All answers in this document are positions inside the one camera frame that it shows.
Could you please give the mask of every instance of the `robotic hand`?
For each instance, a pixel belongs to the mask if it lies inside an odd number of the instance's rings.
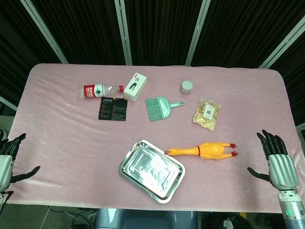
[[[40,166],[35,167],[31,172],[27,174],[21,174],[17,176],[12,175],[14,161],[19,149],[19,145],[26,134],[22,134],[16,137],[13,141],[5,139],[0,142],[0,204],[3,203],[5,194],[8,194],[6,201],[13,194],[13,191],[6,192],[5,190],[10,186],[10,183],[16,183],[33,176],[40,169]]]
[[[292,158],[288,155],[285,144],[279,136],[273,136],[263,130],[263,135],[257,133],[262,142],[268,162],[269,175],[248,171],[255,176],[270,182],[280,191],[278,201],[287,229],[305,229],[305,210],[297,186],[300,184]]]

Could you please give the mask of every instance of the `cable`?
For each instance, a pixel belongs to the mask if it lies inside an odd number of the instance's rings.
[[[95,221],[96,221],[96,216],[93,216],[90,218],[90,223],[91,223],[91,228],[94,229]]]
[[[5,205],[6,205],[6,202],[9,200],[11,195],[13,195],[14,191],[8,191],[7,193],[8,193],[8,196],[6,197],[5,202],[2,205],[2,208],[1,208],[1,211],[0,211],[0,216],[1,216],[1,213],[2,213],[2,211],[3,211],[3,209],[4,209]]]
[[[73,218],[72,221],[72,225],[71,228],[74,228],[74,222],[75,220],[79,220],[82,223],[85,223],[86,225],[88,225],[90,228],[92,228],[91,226],[91,222],[87,219],[87,217],[83,216],[82,214],[86,211],[93,211],[93,209],[86,209],[86,210],[82,210],[80,213],[75,213],[75,212],[69,212],[69,211],[57,211],[57,210],[53,210],[52,208],[50,208],[50,211],[55,212],[55,213],[66,213],[68,216]]]
[[[79,214],[76,214],[76,216],[82,216],[81,214],[84,213],[84,212],[86,212],[86,211],[92,211],[92,210],[83,210],[83,211],[80,212]],[[71,227],[70,227],[71,229],[74,229],[74,227],[75,227],[74,222],[75,222],[75,219],[73,219],[73,221],[72,221],[72,224],[71,224]]]
[[[48,209],[47,214],[45,215],[45,217],[44,217],[44,219],[43,219],[43,221],[42,221],[42,224],[41,224],[41,226],[40,226],[40,229],[43,227],[44,221],[46,221],[46,218],[47,218],[47,216],[48,216],[48,214],[49,214],[49,212],[50,212],[50,209],[51,209],[51,206],[49,206],[49,209]]]

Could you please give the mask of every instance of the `black backdrop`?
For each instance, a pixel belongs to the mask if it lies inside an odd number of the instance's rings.
[[[69,63],[125,64],[114,0],[32,0]],[[183,65],[201,0],[125,0],[134,65]],[[18,105],[31,68],[59,62],[20,0],[0,0],[0,96]],[[212,0],[192,66],[258,67],[305,15],[305,1]],[[304,34],[271,67],[305,122]]]

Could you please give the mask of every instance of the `small white box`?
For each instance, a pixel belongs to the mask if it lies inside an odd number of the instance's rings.
[[[125,87],[124,96],[136,102],[146,84],[146,76],[135,73],[132,79],[129,81],[127,87]]]

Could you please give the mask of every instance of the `snack bag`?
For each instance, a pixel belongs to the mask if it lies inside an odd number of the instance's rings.
[[[200,98],[193,118],[193,123],[197,123],[213,132],[219,109],[219,104],[211,100]]]

